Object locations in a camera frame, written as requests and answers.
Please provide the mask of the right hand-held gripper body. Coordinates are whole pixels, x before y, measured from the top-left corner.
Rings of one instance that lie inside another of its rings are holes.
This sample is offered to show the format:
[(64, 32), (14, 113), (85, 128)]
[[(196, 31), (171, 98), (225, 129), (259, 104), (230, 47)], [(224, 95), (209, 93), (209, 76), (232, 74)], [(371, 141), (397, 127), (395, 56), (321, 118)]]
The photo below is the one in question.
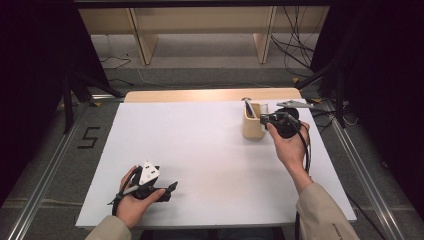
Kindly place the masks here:
[(277, 106), (279, 109), (271, 114), (271, 120), (274, 127), (277, 129), (278, 134), (285, 139), (296, 135), (300, 130), (301, 124), (299, 121), (298, 109), (314, 108), (313, 104), (295, 100), (278, 102)]

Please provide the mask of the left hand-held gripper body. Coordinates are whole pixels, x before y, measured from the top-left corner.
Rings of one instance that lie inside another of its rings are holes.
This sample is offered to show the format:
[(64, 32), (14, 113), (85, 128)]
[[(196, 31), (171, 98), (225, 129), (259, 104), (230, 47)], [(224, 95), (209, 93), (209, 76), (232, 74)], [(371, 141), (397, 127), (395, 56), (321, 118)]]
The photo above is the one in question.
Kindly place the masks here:
[(150, 196), (156, 190), (154, 184), (159, 176), (159, 167), (154, 166), (149, 161), (146, 161), (142, 166), (138, 166), (131, 179), (131, 195), (139, 200)]

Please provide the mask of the beige pen holder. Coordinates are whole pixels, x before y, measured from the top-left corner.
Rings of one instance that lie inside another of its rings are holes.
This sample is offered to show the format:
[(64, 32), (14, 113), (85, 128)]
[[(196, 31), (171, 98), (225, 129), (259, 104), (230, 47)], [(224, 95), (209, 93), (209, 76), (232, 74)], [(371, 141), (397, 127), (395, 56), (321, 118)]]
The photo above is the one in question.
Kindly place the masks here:
[(262, 139), (265, 136), (264, 126), (260, 123), (262, 105), (259, 103), (252, 103), (252, 107), (255, 117), (253, 117), (247, 109), (244, 110), (242, 135), (247, 139)]

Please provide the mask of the person's right hand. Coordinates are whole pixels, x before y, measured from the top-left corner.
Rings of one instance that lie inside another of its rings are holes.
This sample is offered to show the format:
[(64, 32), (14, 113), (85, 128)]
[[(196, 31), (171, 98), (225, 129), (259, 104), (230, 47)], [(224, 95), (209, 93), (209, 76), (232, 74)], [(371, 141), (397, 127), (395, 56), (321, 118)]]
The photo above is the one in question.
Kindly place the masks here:
[(305, 173), (303, 160), (306, 154), (305, 146), (309, 144), (309, 125), (302, 122), (300, 135), (288, 139), (282, 138), (272, 124), (268, 123), (267, 128), (274, 141), (277, 156), (289, 174), (295, 177)]

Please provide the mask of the person's left hand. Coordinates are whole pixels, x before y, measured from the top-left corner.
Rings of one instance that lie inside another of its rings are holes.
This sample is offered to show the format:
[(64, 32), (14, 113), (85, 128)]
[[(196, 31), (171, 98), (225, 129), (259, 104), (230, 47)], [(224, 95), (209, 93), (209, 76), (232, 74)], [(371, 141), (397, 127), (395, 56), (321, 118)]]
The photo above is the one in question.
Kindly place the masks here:
[(136, 199), (132, 195), (126, 195), (118, 204), (116, 217), (122, 220), (128, 229), (131, 229), (141, 221), (148, 207), (164, 193), (164, 189), (156, 190), (144, 200)]

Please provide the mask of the white table cover board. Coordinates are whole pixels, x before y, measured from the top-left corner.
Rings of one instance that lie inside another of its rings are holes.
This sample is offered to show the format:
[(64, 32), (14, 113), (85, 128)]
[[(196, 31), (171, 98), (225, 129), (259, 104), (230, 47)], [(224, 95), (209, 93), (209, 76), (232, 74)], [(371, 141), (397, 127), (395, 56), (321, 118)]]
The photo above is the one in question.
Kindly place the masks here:
[(242, 101), (123, 103), (118, 107), (77, 220), (96, 226), (127, 171), (146, 161), (158, 187), (177, 185), (149, 207), (142, 229), (278, 226), (295, 220), (297, 191), (270, 136), (242, 134)]

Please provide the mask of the black metal stand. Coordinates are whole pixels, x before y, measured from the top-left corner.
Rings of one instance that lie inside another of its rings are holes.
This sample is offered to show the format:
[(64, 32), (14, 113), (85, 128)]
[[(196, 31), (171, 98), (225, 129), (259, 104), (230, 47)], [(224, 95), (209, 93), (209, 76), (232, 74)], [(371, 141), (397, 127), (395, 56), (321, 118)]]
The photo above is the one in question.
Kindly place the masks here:
[(340, 126), (344, 128), (344, 72), (340, 67), (340, 63), (331, 61), (327, 66), (314, 73), (312, 76), (297, 82), (295, 88), (301, 90), (318, 80), (321, 80), (321, 85), (318, 90), (321, 97), (329, 97), (332, 93), (335, 93), (336, 119)]

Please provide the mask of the light wooden table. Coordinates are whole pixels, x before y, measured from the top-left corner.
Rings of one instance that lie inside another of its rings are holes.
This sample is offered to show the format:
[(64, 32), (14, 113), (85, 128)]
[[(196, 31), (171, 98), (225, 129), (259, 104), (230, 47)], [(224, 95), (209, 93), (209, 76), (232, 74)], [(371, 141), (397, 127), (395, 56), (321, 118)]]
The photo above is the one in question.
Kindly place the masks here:
[(253, 100), (301, 99), (301, 94), (295, 88), (131, 91), (124, 102), (238, 101), (245, 97)]

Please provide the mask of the black tripod stand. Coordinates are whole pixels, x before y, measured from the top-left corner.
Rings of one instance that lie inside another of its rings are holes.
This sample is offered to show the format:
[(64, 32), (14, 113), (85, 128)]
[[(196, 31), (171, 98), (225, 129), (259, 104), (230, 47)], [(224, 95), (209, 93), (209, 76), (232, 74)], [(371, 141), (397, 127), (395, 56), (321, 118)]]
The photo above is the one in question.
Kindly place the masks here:
[(88, 90), (89, 86), (94, 86), (117, 98), (123, 97), (121, 92), (114, 90), (109, 85), (108, 80), (101, 81), (83, 72), (68, 72), (62, 81), (63, 103), (65, 110), (65, 134), (71, 130), (74, 123), (71, 94), (74, 94), (80, 102), (87, 103), (93, 98), (93, 95)]

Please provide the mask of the dark curtain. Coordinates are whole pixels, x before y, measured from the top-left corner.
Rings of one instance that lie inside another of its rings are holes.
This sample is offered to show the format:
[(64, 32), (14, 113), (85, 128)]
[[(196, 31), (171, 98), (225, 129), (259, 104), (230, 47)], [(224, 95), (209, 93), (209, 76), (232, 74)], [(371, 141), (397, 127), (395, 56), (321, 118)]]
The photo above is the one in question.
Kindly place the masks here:
[(0, 206), (77, 73), (108, 83), (73, 0), (0, 0)]
[(424, 220), (424, 0), (334, 0), (312, 62), (330, 62), (364, 11), (348, 47), (344, 96)]

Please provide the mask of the light wooden desk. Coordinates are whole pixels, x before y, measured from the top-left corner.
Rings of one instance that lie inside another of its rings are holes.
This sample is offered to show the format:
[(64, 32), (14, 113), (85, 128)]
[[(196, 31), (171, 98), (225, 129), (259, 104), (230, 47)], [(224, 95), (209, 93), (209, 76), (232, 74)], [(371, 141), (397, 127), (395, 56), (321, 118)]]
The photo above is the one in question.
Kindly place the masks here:
[(81, 9), (91, 35), (131, 35), (143, 65), (153, 57), (160, 34), (249, 33), (258, 61), (267, 60), (273, 33), (318, 33), (329, 12), (327, 6), (180, 7)]

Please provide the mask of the aluminium floor rail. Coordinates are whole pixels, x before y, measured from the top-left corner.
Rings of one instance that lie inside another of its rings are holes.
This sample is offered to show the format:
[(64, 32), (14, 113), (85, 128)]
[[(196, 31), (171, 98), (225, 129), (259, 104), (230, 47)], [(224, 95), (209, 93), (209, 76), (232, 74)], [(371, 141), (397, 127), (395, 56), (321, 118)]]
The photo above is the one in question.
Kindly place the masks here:
[(11, 231), (7, 235), (7, 240), (23, 240), (35, 215), (42, 204), (42, 201), (50, 187), (63, 159), (69, 149), (70, 143), (75, 136), (76, 129), (84, 113), (87, 111), (89, 104), (81, 103), (76, 107), (74, 123), (67, 130), (66, 133), (60, 135), (57, 141), (54, 153), (49, 158), (40, 178), (35, 181), (35, 187), (31, 191), (28, 198), (14, 202), (12, 199), (7, 200), (7, 203), (12, 207), (21, 209), (20, 214), (17, 216), (16, 221), (11, 227)]
[(332, 118), (332, 127), (347, 153), (348, 159), (355, 170), (355, 173), (358, 176), (378, 219), (380, 220), (380, 223), (386, 233), (387, 240), (406, 240), (395, 215), (392, 213), (389, 205), (378, 190), (372, 175), (363, 163), (362, 158), (354, 146), (350, 136), (335, 117)]

